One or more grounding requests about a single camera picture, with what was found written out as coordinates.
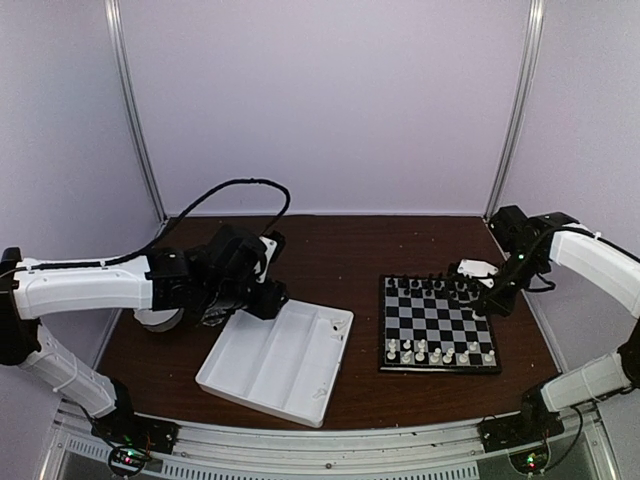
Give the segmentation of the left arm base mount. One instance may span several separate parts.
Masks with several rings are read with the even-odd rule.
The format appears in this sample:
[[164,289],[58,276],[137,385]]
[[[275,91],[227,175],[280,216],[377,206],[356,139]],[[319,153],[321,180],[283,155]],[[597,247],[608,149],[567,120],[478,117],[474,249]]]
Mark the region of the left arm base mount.
[[155,454],[172,454],[179,426],[170,421],[134,415],[131,422],[88,417],[91,434],[108,447],[107,467],[120,478],[140,474],[147,466],[157,464]]

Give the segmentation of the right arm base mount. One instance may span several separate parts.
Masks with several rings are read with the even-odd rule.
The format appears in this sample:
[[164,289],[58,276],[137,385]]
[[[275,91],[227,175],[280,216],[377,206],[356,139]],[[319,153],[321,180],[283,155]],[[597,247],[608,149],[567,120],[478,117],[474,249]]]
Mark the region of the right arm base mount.
[[549,440],[563,434],[565,429],[558,416],[531,425],[525,422],[523,414],[514,414],[484,418],[478,431],[486,453],[506,453],[518,474],[531,477],[551,465]]

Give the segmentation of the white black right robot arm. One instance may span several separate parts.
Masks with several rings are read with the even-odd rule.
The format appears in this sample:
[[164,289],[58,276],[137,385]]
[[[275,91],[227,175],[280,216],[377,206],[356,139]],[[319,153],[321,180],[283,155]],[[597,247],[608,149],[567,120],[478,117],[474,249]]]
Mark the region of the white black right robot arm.
[[[534,278],[560,267],[616,302],[633,319],[639,317],[639,258],[601,233],[559,211],[528,216],[520,207],[500,208],[489,230],[505,253],[499,266],[462,260],[457,271],[480,288],[472,303],[475,314],[506,317],[518,293],[530,290]],[[554,423],[558,415],[586,401],[631,392],[639,387],[639,330],[610,353],[526,392],[512,430],[530,442]]]

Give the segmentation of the white knight chess piece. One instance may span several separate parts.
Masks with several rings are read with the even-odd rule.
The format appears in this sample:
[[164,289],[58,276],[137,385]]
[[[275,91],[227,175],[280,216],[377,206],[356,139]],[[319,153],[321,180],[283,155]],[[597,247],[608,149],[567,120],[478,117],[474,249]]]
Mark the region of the white knight chess piece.
[[403,364],[413,364],[414,363],[414,352],[413,351],[405,351],[402,354],[401,362]]

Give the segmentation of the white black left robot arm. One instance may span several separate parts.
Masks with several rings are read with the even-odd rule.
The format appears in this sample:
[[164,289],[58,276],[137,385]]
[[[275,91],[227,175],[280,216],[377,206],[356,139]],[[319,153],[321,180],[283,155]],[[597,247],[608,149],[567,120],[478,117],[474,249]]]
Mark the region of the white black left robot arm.
[[277,231],[256,235],[224,225],[205,245],[113,259],[44,263],[8,248],[1,259],[1,363],[33,372],[121,443],[133,444],[144,424],[127,388],[80,361],[42,317],[130,309],[152,332],[166,332],[187,315],[213,325],[238,310],[272,320],[288,300],[285,285],[268,276],[284,246]]

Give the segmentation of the white plastic compartment tray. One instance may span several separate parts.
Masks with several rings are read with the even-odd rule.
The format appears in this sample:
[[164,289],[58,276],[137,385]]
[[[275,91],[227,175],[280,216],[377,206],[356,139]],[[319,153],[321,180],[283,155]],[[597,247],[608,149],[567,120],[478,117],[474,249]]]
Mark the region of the white plastic compartment tray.
[[311,428],[320,428],[329,396],[314,401],[320,373],[312,344],[332,320],[346,323],[345,347],[354,313],[297,300],[273,320],[241,310],[227,321],[195,376],[205,392],[238,405]]

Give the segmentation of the black white chess board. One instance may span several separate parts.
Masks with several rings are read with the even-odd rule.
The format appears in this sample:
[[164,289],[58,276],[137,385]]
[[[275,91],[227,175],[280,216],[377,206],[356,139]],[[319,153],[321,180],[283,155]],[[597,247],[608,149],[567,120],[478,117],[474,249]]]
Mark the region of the black white chess board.
[[[491,320],[474,312],[472,303],[475,300],[458,302],[449,299],[385,297],[379,277],[379,370],[398,373],[474,375],[501,373],[501,360]],[[398,341],[398,363],[390,363],[387,360],[391,339]],[[415,354],[422,351],[417,348],[417,343],[421,339],[427,342],[423,351],[425,360],[418,362],[415,360]],[[413,341],[412,350],[403,348],[406,340]],[[475,352],[469,350],[469,344],[472,341],[478,342],[478,349]],[[433,365],[429,362],[429,357],[436,348],[442,351],[441,363]],[[453,348],[455,354],[450,364],[444,364],[443,357],[449,348]],[[484,359],[484,355],[490,350],[495,351],[494,363],[487,363]],[[413,364],[401,362],[405,351],[414,352]],[[465,351],[469,352],[469,363],[463,365],[459,363],[458,357]]]

